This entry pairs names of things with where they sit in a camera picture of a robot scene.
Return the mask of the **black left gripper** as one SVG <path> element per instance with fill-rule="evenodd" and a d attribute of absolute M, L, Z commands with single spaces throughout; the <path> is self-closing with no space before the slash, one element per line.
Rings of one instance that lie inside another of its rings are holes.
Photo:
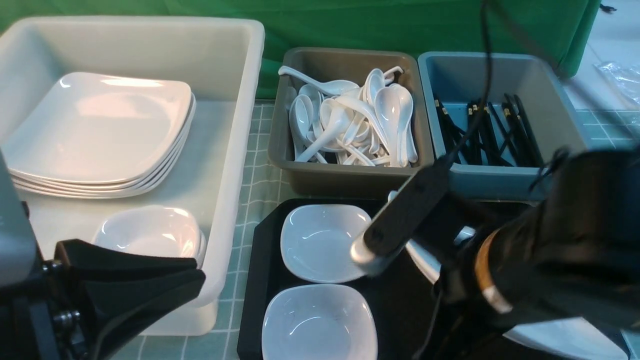
<path fill-rule="evenodd" d="M 142 331 L 195 300 L 195 259 L 135 255 L 80 239 L 58 242 L 1 288 L 3 360 L 108 360 Z"/>

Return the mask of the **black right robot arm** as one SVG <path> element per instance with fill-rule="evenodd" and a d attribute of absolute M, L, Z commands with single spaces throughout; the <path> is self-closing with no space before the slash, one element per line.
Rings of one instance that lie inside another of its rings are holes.
<path fill-rule="evenodd" d="M 440 264 L 439 297 L 509 330 L 581 317 L 639 330 L 639 150 L 559 150 L 546 198 L 514 218 L 455 193 L 450 157 L 405 182 L 350 246 L 367 275 L 409 240 Z"/>

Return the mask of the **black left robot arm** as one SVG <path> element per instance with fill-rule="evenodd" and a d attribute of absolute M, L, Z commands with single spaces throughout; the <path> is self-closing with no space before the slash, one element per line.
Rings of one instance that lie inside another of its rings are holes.
<path fill-rule="evenodd" d="M 105 249 L 80 239 L 44 259 L 5 162 L 0 191 L 3 360 L 109 360 L 142 331 L 196 299 L 194 259 Z"/>

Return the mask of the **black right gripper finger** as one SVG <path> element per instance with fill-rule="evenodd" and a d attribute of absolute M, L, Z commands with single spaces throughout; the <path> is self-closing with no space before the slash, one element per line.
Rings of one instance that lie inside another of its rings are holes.
<path fill-rule="evenodd" d="M 455 263 L 456 199 L 445 159 L 422 167 L 375 215 L 350 248 L 355 265 L 368 276 L 381 274 L 409 240 L 442 266 Z"/>

